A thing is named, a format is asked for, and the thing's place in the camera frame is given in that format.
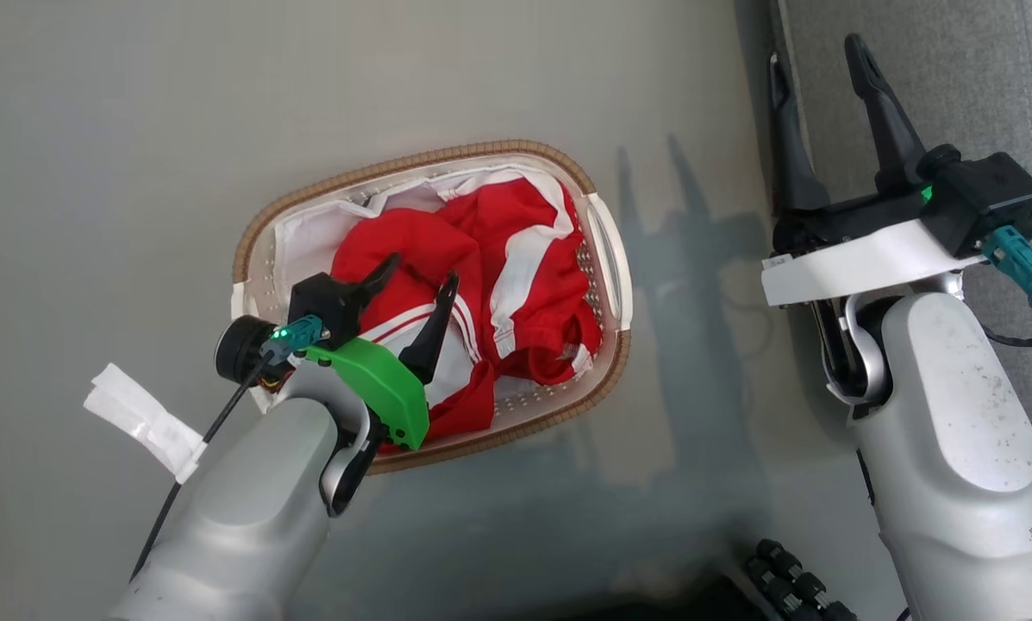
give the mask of plastic basket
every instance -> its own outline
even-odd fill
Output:
[[[379,455],[370,475],[499,447],[588,412],[614,388],[631,349],[633,296],[626,255],[609,209],[581,166],[558,150],[530,140],[499,140],[402,157],[291,192],[259,213],[239,240],[232,269],[233,319],[251,314],[280,324],[285,321],[290,290],[295,284],[276,282],[275,277],[275,224],[280,219],[310,207],[316,199],[345,199],[362,205],[376,192],[418,177],[498,164],[519,164],[546,171],[574,197],[579,227],[585,237],[579,249],[579,264],[588,275],[586,299],[604,333],[593,365],[582,377],[566,384],[540,386],[496,398],[490,429],[428,440],[420,451]],[[252,392],[256,402],[264,407],[269,400],[260,390]]]

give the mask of basket handle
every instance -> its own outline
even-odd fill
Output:
[[[634,293],[631,286],[631,267],[626,264],[626,253],[622,250],[622,237],[615,227],[615,220],[607,209],[598,192],[588,194],[588,223],[591,224],[591,240],[595,247],[595,259],[600,261],[604,284],[607,286],[607,302],[611,315],[619,322],[619,330],[631,329],[634,315]]]

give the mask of cable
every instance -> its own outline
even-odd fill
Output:
[[[983,333],[988,335],[990,340],[998,342],[999,345],[1005,345],[1007,347],[1032,347],[1032,338],[1014,338],[1012,335],[1001,335],[996,333],[995,330],[989,329],[988,326],[982,326]]]
[[[228,418],[228,415],[232,413],[235,408],[236,403],[239,402],[239,398],[244,397],[244,393],[248,391],[248,388],[255,383],[255,379],[259,378],[259,373],[263,372],[264,367],[267,362],[270,362],[270,358],[275,357],[275,354],[267,351],[260,359],[259,363],[248,373],[248,377],[244,379],[244,384],[239,385],[236,392],[232,393],[232,397],[228,399],[228,403],[224,404],[224,410],[221,410],[220,414],[217,414],[217,420],[213,421],[212,425],[208,425],[208,431],[205,432],[204,437],[201,437],[201,442],[208,445],[208,440],[213,439],[213,436],[217,435],[217,429],[221,428],[221,424],[224,424],[224,419]],[[170,512],[171,504],[174,503],[174,498],[178,498],[178,491],[182,489],[182,484],[178,481],[174,485],[171,485],[171,491],[167,494],[167,499],[164,500],[164,506],[160,508],[160,515],[156,516],[156,523],[152,525],[152,531],[149,533],[149,538],[144,542],[144,547],[140,550],[140,556],[136,559],[136,566],[133,567],[133,575],[128,579],[129,582],[136,579],[136,575],[140,573],[140,569],[144,568],[144,562],[149,560],[149,554],[152,553],[152,548],[156,545],[156,537],[160,535],[160,530],[164,527],[164,521],[167,519],[167,514]]]

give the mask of red clothing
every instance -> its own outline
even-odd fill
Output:
[[[576,256],[583,237],[574,201],[543,176],[483,173],[450,190],[455,196],[437,213],[385,208],[356,224],[335,252],[331,275],[347,282],[400,253],[400,267],[362,317],[362,337],[394,354],[426,321],[446,274],[457,272],[448,337],[426,387],[429,439],[487,429],[498,374],[560,384],[586,370],[600,347]]]

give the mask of white stripe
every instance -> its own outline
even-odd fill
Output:
[[[469,350],[469,357],[476,364],[481,361],[481,351],[477,349],[477,330],[475,326],[467,324],[467,322],[474,321],[474,315],[469,310],[465,300],[460,295],[453,296],[453,305],[461,310],[461,314],[452,315],[455,321],[458,322],[458,329],[461,330],[461,338],[465,341],[465,350]]]
[[[512,321],[512,315],[523,307],[527,296],[531,294],[531,284],[535,283],[542,259],[547,255],[547,249],[555,239],[572,232],[572,223],[569,232],[539,224],[508,237],[508,243],[505,244],[505,266],[501,268],[501,275],[489,294],[492,340],[495,341],[496,354],[501,359],[516,350],[516,323]]]
[[[501,275],[489,293],[492,340],[501,359],[507,358],[516,350],[516,326],[512,315],[523,307],[527,296],[531,294],[531,284],[535,283],[542,259],[547,255],[547,249],[555,239],[562,239],[574,232],[574,221],[566,211],[566,194],[558,179],[542,172],[535,174],[516,170],[496,172],[489,177],[505,173],[519,174],[539,190],[543,199],[554,207],[554,224],[527,227],[508,237],[508,243],[505,244],[505,266],[501,268]],[[472,182],[480,184],[475,187]],[[465,182],[458,190],[477,190],[485,184],[485,181],[472,182]]]
[[[574,373],[578,377],[591,368],[591,354],[588,353],[588,349],[583,342],[578,347],[578,354],[574,357],[571,366],[574,367]]]
[[[460,295],[455,295],[453,302],[455,302],[455,306],[460,307],[465,318],[469,318],[469,321],[473,321],[474,315],[471,314],[467,303],[465,303],[465,300]],[[410,309],[406,310],[404,314],[397,315],[393,319],[387,319],[385,322],[373,327],[373,329],[359,334],[359,338],[379,344],[389,342],[396,337],[396,335],[404,334],[405,330],[397,329],[393,334],[389,335],[385,335],[385,333],[389,333],[390,330],[396,329],[396,327],[400,326],[400,324],[409,322],[411,319],[418,318],[418,316],[422,316],[423,319],[427,319],[427,315],[431,314],[433,310],[436,310],[436,303],[433,302],[423,303],[421,306],[410,307]],[[458,326],[458,331],[460,331],[461,338],[463,338],[469,358],[471,358],[475,364],[481,362],[481,353],[480,350],[477,349],[477,331],[473,330],[472,326],[469,326],[467,323],[465,323],[467,322],[467,319],[463,319],[463,316],[459,314],[450,314],[450,316],[452,316],[453,321],[455,321],[455,324]],[[416,326],[417,323],[418,322],[413,322],[411,325]]]
[[[428,316],[424,315],[424,316],[422,316],[422,318],[417,319],[416,322],[410,322],[410,323],[408,323],[406,325],[402,325],[402,326],[400,326],[399,329],[393,330],[392,333],[389,333],[389,335],[386,335],[386,337],[382,338],[381,341],[375,341],[375,342],[378,342],[378,345],[385,345],[385,344],[393,342],[398,337],[400,337],[402,334],[410,333],[410,331],[413,331],[413,330],[420,331],[422,329],[422,327],[424,327],[424,323],[427,322],[427,318],[428,318]],[[393,355],[394,356],[400,356],[400,351],[399,350],[398,351],[393,351]]]
[[[558,211],[559,216],[566,216],[566,193],[562,192],[562,185],[550,174],[526,166],[502,166],[498,169],[477,172],[465,177],[464,182],[459,176],[452,176],[449,179],[440,177],[432,181],[432,188],[441,199],[449,201],[453,197],[469,196],[485,186],[507,184],[516,179],[526,179],[528,184],[535,186],[540,196]],[[555,219],[554,225],[557,227],[561,224]],[[574,232],[574,226],[569,224],[569,227],[570,232]]]
[[[397,315],[396,318],[387,319],[385,322],[373,327],[373,329],[364,331],[364,333],[359,334],[359,338],[365,340],[374,340],[378,338],[379,335],[388,333],[389,330],[394,329],[396,326],[408,322],[409,319],[416,318],[417,315],[429,314],[431,310],[436,309],[436,303],[424,303],[424,305],[410,307],[404,314]]]
[[[392,351],[393,354],[399,355],[406,347],[416,340],[425,322],[425,319],[421,319],[421,321],[406,326],[405,329],[397,330],[397,334],[393,334],[392,338],[381,345]],[[474,372],[475,363],[465,355],[465,349],[453,345],[455,341],[460,344],[463,340],[458,326],[453,322],[446,325],[443,337],[445,347],[443,347],[436,364],[436,375],[432,382],[424,387],[424,394],[430,405],[438,405],[448,400],[455,392],[464,389]]]

